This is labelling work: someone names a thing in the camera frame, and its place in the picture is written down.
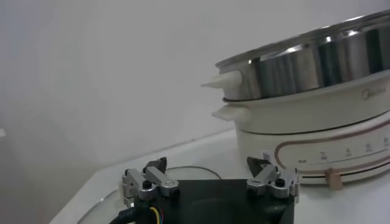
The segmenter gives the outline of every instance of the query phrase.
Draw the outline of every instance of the white countertop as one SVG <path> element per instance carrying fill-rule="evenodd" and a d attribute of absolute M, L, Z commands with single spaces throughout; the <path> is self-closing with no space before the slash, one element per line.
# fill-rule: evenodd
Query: white countertop
<path fill-rule="evenodd" d="M 236 148 L 235 131 L 231 130 L 96 172 L 50 224 L 77 223 L 118 187 L 125 169 L 142 169 L 148 161 L 162 156 L 168 158 L 168 167 L 197 165 L 214 170 L 224 179 L 250 177 Z M 298 224 L 389 223 L 390 173 L 349 184 L 341 191 L 303 186 L 295 216 Z"/>

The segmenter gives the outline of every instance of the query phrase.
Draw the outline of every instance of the black cable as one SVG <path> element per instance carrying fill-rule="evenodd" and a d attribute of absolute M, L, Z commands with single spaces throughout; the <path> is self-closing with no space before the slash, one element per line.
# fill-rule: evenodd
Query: black cable
<path fill-rule="evenodd" d="M 218 177 L 218 179 L 222 179 L 221 176 L 219 176 L 219 174 L 217 172 L 215 172 L 214 170 L 211 170 L 209 168 L 206 168 L 206 167 L 201 167 L 201 166 L 176 166 L 176 167 L 171 167 L 171 168 L 168 168 L 167 170 L 176 170 L 176 169 L 181 169 L 181 168 L 195 168 L 195 169 L 201 169 L 201 170 L 206 170 L 206 171 L 209 171 L 210 173 L 216 175 Z"/>
<path fill-rule="evenodd" d="M 110 224 L 128 224 L 135 222 L 135 220 L 143 213 L 148 212 L 148 205 L 139 205 L 137 207 L 127 208 L 120 211 L 118 216 L 113 219 Z"/>

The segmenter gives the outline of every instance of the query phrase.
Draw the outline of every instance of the glass surface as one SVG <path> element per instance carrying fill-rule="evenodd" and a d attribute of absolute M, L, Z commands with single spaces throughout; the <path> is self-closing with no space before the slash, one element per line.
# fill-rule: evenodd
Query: glass surface
<path fill-rule="evenodd" d="M 175 180 L 216 180 L 218 177 L 208 170 L 195 167 L 176 167 L 168 169 L 167 176 Z M 125 209 L 119 191 L 114 191 L 94 205 L 78 224 L 109 224 L 119 211 Z"/>

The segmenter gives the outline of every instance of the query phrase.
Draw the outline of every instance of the screw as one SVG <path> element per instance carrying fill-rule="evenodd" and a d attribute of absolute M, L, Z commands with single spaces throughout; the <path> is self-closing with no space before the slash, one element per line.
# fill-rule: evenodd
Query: screw
<path fill-rule="evenodd" d="M 275 185 L 277 187 L 284 187 L 285 184 L 286 184 L 285 181 L 283 179 L 281 179 L 281 178 L 278 178 L 278 179 L 275 180 Z"/>
<path fill-rule="evenodd" d="M 143 181 L 142 188 L 145 190 L 152 188 L 152 182 L 150 182 L 149 180 Z"/>

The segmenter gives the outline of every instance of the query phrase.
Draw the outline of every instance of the stainless steel pot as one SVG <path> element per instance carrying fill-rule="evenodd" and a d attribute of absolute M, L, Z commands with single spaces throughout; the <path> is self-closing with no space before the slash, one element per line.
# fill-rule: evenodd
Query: stainless steel pot
<path fill-rule="evenodd" d="M 390 68 L 390 10 L 349 19 L 216 64 L 202 86 L 226 101 L 258 100 L 324 88 Z"/>

